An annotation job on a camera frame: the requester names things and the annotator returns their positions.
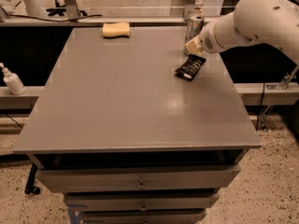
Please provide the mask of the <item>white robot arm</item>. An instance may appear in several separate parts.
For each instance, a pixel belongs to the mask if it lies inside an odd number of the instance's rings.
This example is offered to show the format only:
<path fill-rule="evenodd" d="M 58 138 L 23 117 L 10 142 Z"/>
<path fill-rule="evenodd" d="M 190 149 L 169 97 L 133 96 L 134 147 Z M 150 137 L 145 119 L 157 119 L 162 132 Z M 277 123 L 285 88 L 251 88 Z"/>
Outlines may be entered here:
<path fill-rule="evenodd" d="M 190 54 L 268 44 L 299 64 L 299 6 L 289 0 L 239 0 L 185 44 Z"/>

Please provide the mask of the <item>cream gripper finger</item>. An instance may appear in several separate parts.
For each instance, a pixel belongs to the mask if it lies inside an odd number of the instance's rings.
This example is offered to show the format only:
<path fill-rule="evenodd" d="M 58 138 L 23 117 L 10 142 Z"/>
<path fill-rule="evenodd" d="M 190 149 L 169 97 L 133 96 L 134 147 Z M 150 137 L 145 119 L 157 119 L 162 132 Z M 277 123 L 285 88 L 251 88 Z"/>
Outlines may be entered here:
<path fill-rule="evenodd" d="M 203 47 L 198 35 L 188 41 L 184 48 L 187 55 L 200 55 L 203 51 Z"/>

